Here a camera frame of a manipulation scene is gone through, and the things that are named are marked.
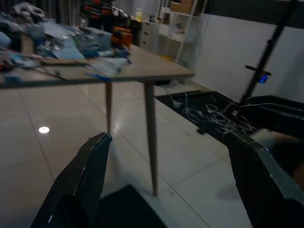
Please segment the white shelf unit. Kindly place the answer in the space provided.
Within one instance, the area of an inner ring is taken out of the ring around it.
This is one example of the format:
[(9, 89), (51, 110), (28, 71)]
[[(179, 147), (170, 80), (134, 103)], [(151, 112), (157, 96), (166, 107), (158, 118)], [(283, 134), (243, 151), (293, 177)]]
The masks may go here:
[(171, 1), (180, 0), (146, 1), (139, 47), (192, 68), (209, 0), (194, 0), (190, 14), (171, 11)]

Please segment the brown cardboard box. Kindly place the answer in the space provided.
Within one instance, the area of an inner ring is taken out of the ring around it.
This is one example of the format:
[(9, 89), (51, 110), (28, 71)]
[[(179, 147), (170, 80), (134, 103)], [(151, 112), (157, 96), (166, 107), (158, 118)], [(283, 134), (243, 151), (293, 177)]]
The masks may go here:
[(171, 1), (170, 10), (173, 12), (190, 14), (194, 0)]

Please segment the brown wooden strip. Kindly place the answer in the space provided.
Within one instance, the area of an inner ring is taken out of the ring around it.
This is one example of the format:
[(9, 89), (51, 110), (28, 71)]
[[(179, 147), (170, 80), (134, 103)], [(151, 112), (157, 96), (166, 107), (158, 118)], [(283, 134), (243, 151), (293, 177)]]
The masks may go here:
[(85, 66), (90, 63), (86, 59), (81, 60), (64, 60), (64, 59), (42, 59), (41, 65), (44, 66)]

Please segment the blue tape piece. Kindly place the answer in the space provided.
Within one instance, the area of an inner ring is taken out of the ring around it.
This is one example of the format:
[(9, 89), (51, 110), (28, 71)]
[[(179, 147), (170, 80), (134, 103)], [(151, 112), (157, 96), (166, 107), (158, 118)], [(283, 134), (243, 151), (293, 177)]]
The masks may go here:
[(111, 78), (103, 76), (101, 74), (85, 74), (85, 75), (89, 76), (89, 77), (92, 77), (92, 78), (95, 78), (95, 79), (98, 79), (98, 80), (100, 80), (102, 82), (105, 82), (105, 83), (112, 81)]

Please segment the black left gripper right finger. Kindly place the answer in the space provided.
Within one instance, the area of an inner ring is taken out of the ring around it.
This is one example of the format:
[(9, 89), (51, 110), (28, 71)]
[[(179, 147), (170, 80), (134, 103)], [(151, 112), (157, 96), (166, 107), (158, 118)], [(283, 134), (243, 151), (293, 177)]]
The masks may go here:
[(236, 187), (253, 228), (304, 228), (304, 192), (248, 136), (224, 136)]

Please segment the wooden table leg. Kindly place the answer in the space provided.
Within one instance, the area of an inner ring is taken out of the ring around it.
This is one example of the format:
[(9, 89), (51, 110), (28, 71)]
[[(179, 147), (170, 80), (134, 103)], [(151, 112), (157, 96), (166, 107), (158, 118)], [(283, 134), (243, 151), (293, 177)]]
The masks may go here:
[(154, 102), (154, 84), (152, 81), (144, 82), (144, 98), (147, 125), (147, 140), (149, 147), (149, 158), (152, 175), (153, 196), (158, 196), (158, 178), (157, 178), (157, 135), (156, 135), (156, 117)]
[(107, 132), (111, 132), (112, 83), (105, 84)]

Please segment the black tripod stand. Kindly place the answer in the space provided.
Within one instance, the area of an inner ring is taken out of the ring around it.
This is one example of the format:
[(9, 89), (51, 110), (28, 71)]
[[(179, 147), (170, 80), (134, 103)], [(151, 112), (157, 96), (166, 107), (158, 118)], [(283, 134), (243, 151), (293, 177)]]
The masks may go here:
[(281, 16), (281, 18), (277, 24), (277, 27), (272, 34), (272, 37), (267, 42), (267, 46), (262, 54), (262, 57), (257, 65), (257, 67), (251, 68), (251, 70), (254, 71), (254, 75), (252, 76), (252, 79), (239, 102), (240, 106), (244, 106), (246, 104), (247, 99), (252, 96), (252, 93), (253, 93), (255, 87), (257, 86), (258, 80), (262, 74), (267, 74), (267, 75), (269, 75), (269, 77), (271, 76), (271, 73), (267, 73), (264, 70), (264, 68), (267, 65), (267, 63), (273, 53), (273, 50), (280, 38), (285, 26), (287, 25), (291, 15), (293, 14), (297, 4), (298, 4), (298, 0), (289, 1), (285, 12)]

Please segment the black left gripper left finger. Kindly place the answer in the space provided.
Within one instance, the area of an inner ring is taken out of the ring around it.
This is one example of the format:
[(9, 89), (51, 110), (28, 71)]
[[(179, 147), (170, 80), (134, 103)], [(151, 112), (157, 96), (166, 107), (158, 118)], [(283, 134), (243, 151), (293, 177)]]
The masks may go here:
[(89, 138), (50, 188), (30, 228), (93, 228), (112, 137)]

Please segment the orange power tool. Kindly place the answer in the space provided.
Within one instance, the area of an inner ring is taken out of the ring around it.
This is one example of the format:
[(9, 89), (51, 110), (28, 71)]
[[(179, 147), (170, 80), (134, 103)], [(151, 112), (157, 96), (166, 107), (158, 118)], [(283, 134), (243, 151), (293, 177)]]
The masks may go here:
[(133, 42), (133, 35), (130, 29), (123, 27), (113, 28), (113, 32), (111, 36), (111, 43), (113, 47), (115, 48), (125, 47), (127, 49), (130, 49), (132, 42)]

